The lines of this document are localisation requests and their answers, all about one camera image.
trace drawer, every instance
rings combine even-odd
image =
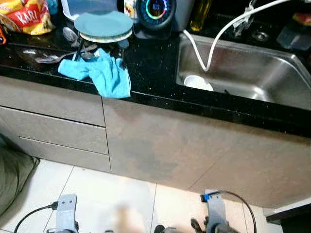
[[[106,129],[0,107],[0,117],[19,137],[108,154]]]
[[[51,143],[20,138],[19,146],[30,156],[110,172],[109,156]]]
[[[0,105],[104,126],[100,96],[0,76]]]

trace white tile floor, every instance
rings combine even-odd
[[[21,194],[0,216],[0,233],[10,233],[18,221],[35,208],[57,200],[61,194],[78,195],[76,219],[81,233],[153,233],[158,224],[194,233],[192,217],[203,224],[206,205],[197,193],[134,180],[90,169],[41,160]],[[253,230],[246,206],[225,201],[230,225],[241,233]],[[282,233],[265,221],[262,208],[252,207],[258,233]],[[55,226],[55,212],[44,210],[29,217],[20,233],[44,233]]]

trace beige cabinet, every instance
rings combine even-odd
[[[0,76],[0,134],[31,156],[111,171],[97,95]]]
[[[262,207],[310,196],[309,138],[122,100],[104,99],[104,113],[113,173]]]
[[[104,127],[5,107],[0,107],[0,116],[19,137],[108,154]]]
[[[0,75],[0,105],[104,126],[102,98]]]
[[[103,101],[112,172],[183,189],[251,130],[122,100]]]

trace white hose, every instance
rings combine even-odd
[[[211,64],[211,61],[212,61],[212,57],[213,57],[213,53],[214,53],[214,49],[215,49],[215,46],[216,46],[216,43],[217,41],[219,40],[219,38],[222,36],[222,34],[229,28],[231,27],[235,22],[238,22],[239,20],[243,19],[244,17],[246,16],[249,16],[249,15],[252,15],[254,13],[257,13],[259,11],[262,11],[262,10],[265,10],[269,7],[272,7],[272,6],[275,6],[275,5],[278,5],[280,3],[283,3],[283,2],[286,2],[286,1],[291,1],[291,0],[276,0],[276,1],[273,1],[273,2],[270,2],[268,4],[265,4],[263,6],[260,6],[260,7],[257,7],[249,12],[245,12],[244,14],[236,17],[235,19],[231,20],[227,25],[225,25],[221,30],[220,32],[217,34],[217,36],[215,37],[213,43],[212,43],[212,46],[210,47],[210,51],[209,51],[209,56],[208,56],[208,61],[207,61],[207,65],[205,66],[204,63],[203,63],[203,60],[201,58],[201,55],[199,53],[199,50],[195,44],[195,41],[193,39],[193,37],[190,35],[189,32],[187,32],[186,30],[183,31],[183,33],[188,37],[188,39],[190,40],[190,42],[192,43],[192,46],[194,48],[194,51],[195,51],[195,54],[199,60],[199,63],[202,67],[202,69],[206,72],[209,70],[210,68],[210,64]]]

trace black granite countertop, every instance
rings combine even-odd
[[[90,78],[83,81],[67,78],[57,72],[58,64],[40,65],[31,55],[23,53],[25,49],[47,54],[72,51],[62,36],[62,26],[41,36],[11,33],[8,43],[0,47],[0,75],[98,94]],[[129,40],[125,60],[132,88],[131,97],[125,101],[311,137],[311,111],[177,85],[179,34],[173,33],[165,41],[139,40],[134,36]],[[113,44],[104,45],[104,49],[112,54],[117,50]]]

